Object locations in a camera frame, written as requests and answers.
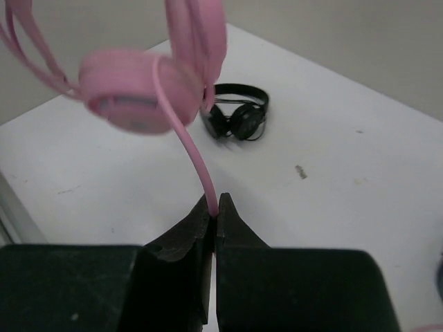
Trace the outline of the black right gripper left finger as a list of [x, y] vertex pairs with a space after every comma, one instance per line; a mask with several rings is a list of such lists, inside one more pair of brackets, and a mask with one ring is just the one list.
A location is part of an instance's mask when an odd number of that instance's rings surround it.
[[144, 246], [1, 249], [2, 331], [200, 331], [212, 221], [205, 199]]

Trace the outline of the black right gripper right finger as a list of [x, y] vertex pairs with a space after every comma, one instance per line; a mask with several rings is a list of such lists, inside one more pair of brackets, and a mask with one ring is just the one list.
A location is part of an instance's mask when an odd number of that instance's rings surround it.
[[365, 251], [273, 248], [219, 199], [216, 233], [220, 331], [398, 331], [376, 261]]

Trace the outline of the pink gaming headset with cable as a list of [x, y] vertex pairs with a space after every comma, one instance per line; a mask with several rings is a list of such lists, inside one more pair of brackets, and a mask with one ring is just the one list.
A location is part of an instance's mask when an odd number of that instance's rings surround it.
[[215, 103], [215, 83], [227, 54], [222, 1], [166, 1], [171, 54], [99, 50], [68, 81], [43, 38], [30, 1], [7, 1], [1, 40], [41, 82], [95, 116], [144, 135], [174, 131], [199, 176], [210, 216], [219, 212], [214, 184], [187, 126]]

